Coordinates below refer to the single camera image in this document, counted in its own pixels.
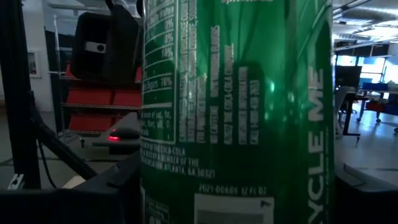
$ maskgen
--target framed picture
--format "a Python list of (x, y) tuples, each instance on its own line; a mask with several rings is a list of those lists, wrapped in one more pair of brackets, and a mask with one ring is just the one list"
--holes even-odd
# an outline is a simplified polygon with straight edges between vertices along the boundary
[(41, 78), (39, 69), (39, 52), (36, 50), (27, 51), (27, 61), (29, 66), (29, 76), (31, 78)]

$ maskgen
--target sprite can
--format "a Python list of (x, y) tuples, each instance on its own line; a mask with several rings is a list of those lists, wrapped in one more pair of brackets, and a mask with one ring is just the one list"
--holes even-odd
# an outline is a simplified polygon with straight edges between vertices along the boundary
[(144, 1), (145, 224), (331, 223), (327, 0)]

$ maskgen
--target black bag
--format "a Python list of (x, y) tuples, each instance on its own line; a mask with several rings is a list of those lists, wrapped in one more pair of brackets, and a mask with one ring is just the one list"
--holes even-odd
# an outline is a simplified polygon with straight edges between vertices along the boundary
[(70, 71), (76, 78), (104, 81), (101, 72), (110, 20), (110, 16), (91, 12), (79, 16), (70, 61)]
[(86, 12), (78, 20), (70, 71), (82, 80), (134, 84), (142, 37), (142, 28), (120, 5), (111, 8), (111, 16)]
[(142, 61), (142, 28), (121, 5), (111, 10), (102, 76), (107, 82), (131, 84)]

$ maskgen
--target computer monitor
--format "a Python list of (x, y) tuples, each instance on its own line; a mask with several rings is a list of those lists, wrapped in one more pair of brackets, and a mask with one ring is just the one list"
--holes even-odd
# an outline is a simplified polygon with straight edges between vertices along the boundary
[(362, 66), (336, 66), (336, 87), (351, 86), (358, 88), (361, 79)]

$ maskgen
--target red led light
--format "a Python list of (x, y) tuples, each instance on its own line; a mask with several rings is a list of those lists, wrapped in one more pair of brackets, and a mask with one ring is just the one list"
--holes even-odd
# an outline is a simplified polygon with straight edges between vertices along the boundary
[(115, 136), (110, 136), (109, 140), (110, 141), (118, 141), (120, 138), (119, 137), (115, 137)]

